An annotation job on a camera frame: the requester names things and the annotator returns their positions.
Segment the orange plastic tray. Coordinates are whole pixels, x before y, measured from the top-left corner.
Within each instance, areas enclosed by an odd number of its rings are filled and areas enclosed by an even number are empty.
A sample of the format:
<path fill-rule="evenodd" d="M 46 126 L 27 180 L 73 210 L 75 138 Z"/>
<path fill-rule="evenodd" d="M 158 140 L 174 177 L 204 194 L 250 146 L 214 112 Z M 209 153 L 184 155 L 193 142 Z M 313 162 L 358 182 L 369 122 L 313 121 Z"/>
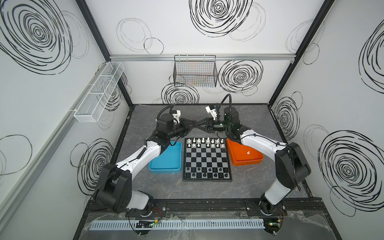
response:
<path fill-rule="evenodd" d="M 227 139 L 227 147 L 231 162 L 236 167 L 260 164 L 264 160 L 264 155 L 259 151 L 229 139 Z"/>

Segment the teal plastic tray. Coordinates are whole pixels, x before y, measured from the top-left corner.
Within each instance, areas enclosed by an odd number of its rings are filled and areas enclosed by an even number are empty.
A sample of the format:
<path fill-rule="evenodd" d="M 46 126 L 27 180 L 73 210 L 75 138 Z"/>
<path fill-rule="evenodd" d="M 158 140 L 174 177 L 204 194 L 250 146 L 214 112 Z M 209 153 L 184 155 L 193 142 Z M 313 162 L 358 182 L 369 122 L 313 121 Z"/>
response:
<path fill-rule="evenodd" d="M 177 174 L 182 168 L 182 143 L 171 142 L 171 145 L 157 158 L 149 163 L 153 174 Z"/>

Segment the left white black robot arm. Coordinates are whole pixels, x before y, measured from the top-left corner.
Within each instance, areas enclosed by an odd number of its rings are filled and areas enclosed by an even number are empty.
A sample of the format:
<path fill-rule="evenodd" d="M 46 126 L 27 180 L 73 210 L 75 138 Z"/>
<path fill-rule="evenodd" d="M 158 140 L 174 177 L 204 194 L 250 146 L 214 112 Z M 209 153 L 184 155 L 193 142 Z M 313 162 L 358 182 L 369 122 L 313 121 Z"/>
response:
<path fill-rule="evenodd" d="M 100 173 L 92 199 L 116 214 L 138 210 L 141 215 L 152 213 L 153 197 L 142 191 L 133 191 L 135 176 L 153 159 L 159 157 L 170 146 L 172 138 L 183 138 L 195 127 L 196 121 L 172 114 L 157 117 L 157 125 L 144 145 L 116 164 L 106 164 Z"/>

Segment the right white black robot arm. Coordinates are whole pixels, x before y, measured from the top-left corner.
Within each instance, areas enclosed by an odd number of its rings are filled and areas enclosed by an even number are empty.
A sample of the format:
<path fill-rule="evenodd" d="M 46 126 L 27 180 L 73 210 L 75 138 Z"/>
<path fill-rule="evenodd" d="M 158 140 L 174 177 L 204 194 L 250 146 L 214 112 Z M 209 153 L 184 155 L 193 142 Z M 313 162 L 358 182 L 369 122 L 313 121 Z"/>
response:
<path fill-rule="evenodd" d="M 205 118 L 194 123 L 194 127 L 207 133 L 224 132 L 231 141 L 257 150 L 274 161 L 276 178 L 259 202 L 260 210 L 266 216 L 277 212 L 282 200 L 312 172 L 298 144 L 280 143 L 242 125 L 234 107 L 225 108 L 224 120 Z"/>

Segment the black white chess board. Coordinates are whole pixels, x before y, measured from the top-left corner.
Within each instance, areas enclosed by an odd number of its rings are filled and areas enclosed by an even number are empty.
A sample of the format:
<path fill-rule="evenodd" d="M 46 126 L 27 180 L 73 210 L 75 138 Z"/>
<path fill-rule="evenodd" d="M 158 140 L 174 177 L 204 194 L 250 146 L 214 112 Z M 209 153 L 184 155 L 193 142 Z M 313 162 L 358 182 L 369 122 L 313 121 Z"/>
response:
<path fill-rule="evenodd" d="M 212 138 L 185 139 L 183 181 L 233 180 L 226 139 Z"/>

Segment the black mounting rail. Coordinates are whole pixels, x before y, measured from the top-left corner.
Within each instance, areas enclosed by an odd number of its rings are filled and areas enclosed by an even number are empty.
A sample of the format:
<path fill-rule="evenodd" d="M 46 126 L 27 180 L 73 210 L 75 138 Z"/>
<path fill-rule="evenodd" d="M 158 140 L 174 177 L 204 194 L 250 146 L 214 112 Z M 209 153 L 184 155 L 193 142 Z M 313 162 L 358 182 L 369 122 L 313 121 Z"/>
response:
<path fill-rule="evenodd" d="M 133 217 L 133 218 L 155 218 L 165 219 L 171 214 L 176 213 L 220 213 L 220 212 L 240 212 L 247 217 L 282 217 L 288 212 L 323 212 L 328 211 L 320 198 L 287 198 L 277 205 L 273 214 L 265 215 L 260 206 L 260 199 L 154 199 L 150 202 L 150 211 L 124 210 L 121 214 L 102 207 L 95 201 L 89 203 L 90 209 L 84 211 L 82 219 L 86 219 L 90 214 L 112 214 L 113 217 Z"/>

